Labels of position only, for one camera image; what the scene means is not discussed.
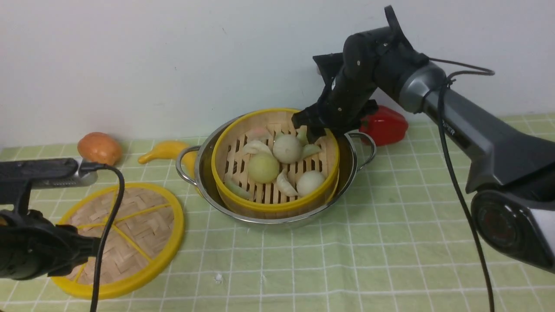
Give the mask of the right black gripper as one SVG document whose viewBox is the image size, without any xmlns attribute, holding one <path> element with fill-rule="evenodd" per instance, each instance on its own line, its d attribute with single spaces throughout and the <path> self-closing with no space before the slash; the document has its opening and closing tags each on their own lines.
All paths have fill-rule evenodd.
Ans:
<svg viewBox="0 0 555 312">
<path fill-rule="evenodd" d="M 356 130 L 362 117 L 375 110 L 368 102 L 376 90 L 373 82 L 337 74 L 317 102 L 293 114 L 291 122 L 295 129 L 307 126 L 308 144 L 325 137 L 326 130 L 339 134 Z"/>
</svg>

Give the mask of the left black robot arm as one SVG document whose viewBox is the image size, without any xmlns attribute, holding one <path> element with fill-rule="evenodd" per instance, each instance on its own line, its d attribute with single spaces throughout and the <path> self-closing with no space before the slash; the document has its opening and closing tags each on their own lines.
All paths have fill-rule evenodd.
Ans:
<svg viewBox="0 0 555 312">
<path fill-rule="evenodd" d="M 30 280 L 66 276 L 98 254 L 100 237 L 78 233 L 73 225 L 53 224 L 39 211 L 1 211 L 0 275 Z"/>
</svg>

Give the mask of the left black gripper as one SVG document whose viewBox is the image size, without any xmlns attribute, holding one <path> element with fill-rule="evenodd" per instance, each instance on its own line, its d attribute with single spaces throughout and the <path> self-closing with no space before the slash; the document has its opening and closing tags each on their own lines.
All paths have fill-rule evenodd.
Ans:
<svg viewBox="0 0 555 312">
<path fill-rule="evenodd" d="M 98 254 L 101 239 L 83 236 L 73 225 L 54 225 L 39 211 L 29 211 L 23 220 L 18 278 L 65 276 Z"/>
</svg>

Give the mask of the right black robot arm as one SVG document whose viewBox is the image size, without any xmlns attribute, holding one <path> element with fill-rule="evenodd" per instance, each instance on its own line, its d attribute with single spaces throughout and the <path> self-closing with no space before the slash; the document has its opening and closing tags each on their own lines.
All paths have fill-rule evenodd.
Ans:
<svg viewBox="0 0 555 312">
<path fill-rule="evenodd" d="M 384 8 L 388 26 L 347 38 L 341 53 L 313 59 L 325 81 L 313 105 L 294 113 L 295 128 L 307 127 L 314 143 L 330 130 L 342 135 L 375 113 L 369 99 L 384 91 L 406 112 L 426 114 L 442 139 L 450 138 L 470 159 L 464 212 L 474 236 L 505 256 L 554 272 L 555 146 L 522 133 L 450 88 L 438 59 L 416 51 L 394 8 Z"/>
</svg>

